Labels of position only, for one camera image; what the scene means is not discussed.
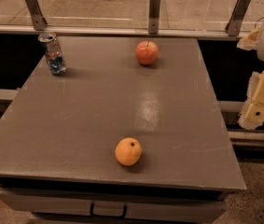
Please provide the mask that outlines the orange fruit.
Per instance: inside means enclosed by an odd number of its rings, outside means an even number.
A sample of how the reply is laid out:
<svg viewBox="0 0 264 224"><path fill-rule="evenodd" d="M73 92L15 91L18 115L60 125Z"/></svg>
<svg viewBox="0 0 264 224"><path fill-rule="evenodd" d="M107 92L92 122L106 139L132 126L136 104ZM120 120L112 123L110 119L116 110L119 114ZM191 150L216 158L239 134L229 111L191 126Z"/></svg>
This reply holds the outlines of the orange fruit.
<svg viewBox="0 0 264 224"><path fill-rule="evenodd" d="M133 166L141 158L142 147L137 139L127 137L120 140L115 149L117 161L124 166Z"/></svg>

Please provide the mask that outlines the right metal bracket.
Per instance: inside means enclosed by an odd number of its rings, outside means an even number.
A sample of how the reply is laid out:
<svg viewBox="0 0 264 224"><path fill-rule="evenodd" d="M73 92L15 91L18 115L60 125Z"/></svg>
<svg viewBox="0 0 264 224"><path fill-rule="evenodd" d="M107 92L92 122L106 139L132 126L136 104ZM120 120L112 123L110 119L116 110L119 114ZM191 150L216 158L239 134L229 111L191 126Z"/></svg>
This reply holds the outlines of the right metal bracket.
<svg viewBox="0 0 264 224"><path fill-rule="evenodd" d="M246 11L250 5L251 0L237 0L234 9L232 11L232 14L230 16L229 22L226 25L226 32L228 36L238 36L244 16L246 14Z"/></svg>

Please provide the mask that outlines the middle metal bracket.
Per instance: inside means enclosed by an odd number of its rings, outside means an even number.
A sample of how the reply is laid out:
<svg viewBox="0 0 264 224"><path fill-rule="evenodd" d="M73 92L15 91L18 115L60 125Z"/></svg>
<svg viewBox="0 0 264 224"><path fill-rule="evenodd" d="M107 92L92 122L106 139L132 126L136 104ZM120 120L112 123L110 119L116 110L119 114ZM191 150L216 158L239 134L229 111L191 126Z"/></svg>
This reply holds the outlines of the middle metal bracket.
<svg viewBox="0 0 264 224"><path fill-rule="evenodd" d="M149 0L148 33L156 35L159 31L160 0Z"/></svg>

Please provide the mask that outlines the red apple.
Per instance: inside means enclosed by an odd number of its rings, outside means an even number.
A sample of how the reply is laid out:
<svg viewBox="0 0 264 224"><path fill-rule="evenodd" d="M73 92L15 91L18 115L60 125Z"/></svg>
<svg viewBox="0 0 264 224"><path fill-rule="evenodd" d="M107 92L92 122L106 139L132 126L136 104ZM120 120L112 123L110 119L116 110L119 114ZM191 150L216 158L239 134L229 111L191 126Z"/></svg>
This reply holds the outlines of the red apple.
<svg viewBox="0 0 264 224"><path fill-rule="evenodd" d="M136 59L142 65L153 64L157 60L158 54L158 46L150 40L140 42L135 49Z"/></svg>

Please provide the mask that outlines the grey drawer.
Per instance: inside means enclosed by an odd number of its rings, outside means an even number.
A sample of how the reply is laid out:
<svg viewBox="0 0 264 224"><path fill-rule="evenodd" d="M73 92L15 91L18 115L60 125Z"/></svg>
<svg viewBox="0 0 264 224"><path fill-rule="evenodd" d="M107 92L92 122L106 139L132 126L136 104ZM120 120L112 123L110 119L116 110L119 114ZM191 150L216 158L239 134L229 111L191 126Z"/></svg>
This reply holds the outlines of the grey drawer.
<svg viewBox="0 0 264 224"><path fill-rule="evenodd" d="M48 224L212 224L226 211L223 202L107 201L89 193L42 189L0 188L0 201Z"/></svg>

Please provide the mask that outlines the redbull can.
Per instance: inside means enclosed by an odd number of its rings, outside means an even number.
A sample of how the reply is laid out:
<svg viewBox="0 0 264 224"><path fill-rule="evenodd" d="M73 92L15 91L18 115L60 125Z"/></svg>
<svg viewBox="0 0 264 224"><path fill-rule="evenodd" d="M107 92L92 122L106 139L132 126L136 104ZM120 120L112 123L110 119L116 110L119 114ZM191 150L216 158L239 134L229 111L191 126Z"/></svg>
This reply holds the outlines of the redbull can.
<svg viewBox="0 0 264 224"><path fill-rule="evenodd" d="M54 76L61 76L66 71L63 53L57 38L53 32L45 32L38 36L44 51L49 71Z"/></svg>

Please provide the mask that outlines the metal bracket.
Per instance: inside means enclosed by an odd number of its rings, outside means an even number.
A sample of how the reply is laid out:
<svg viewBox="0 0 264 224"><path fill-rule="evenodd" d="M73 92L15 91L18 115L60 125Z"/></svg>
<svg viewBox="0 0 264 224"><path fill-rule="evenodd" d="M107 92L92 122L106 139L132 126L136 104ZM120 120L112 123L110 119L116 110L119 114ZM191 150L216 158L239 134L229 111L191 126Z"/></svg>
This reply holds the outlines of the metal bracket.
<svg viewBox="0 0 264 224"><path fill-rule="evenodd" d="M47 27L47 21L41 11L38 0L24 0L28 7L32 24L37 31L43 31Z"/></svg>
<svg viewBox="0 0 264 224"><path fill-rule="evenodd" d="M226 32L228 36L238 36L244 16L246 14L246 11L250 5L251 0L237 0L234 9L232 11L232 14L230 16L229 22L226 25Z"/></svg>
<svg viewBox="0 0 264 224"><path fill-rule="evenodd" d="M149 0L148 33L156 35L159 31L160 0Z"/></svg>

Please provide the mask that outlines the left metal bracket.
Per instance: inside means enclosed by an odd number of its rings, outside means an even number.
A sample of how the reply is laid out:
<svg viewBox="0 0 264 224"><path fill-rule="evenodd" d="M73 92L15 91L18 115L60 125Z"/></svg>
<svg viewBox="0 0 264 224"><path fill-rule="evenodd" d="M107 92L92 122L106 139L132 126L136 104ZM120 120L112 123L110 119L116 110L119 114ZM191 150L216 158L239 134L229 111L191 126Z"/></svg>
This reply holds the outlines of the left metal bracket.
<svg viewBox="0 0 264 224"><path fill-rule="evenodd" d="M28 7L32 24L37 31L43 31L47 27L47 21L41 11L38 0L24 0Z"/></svg>

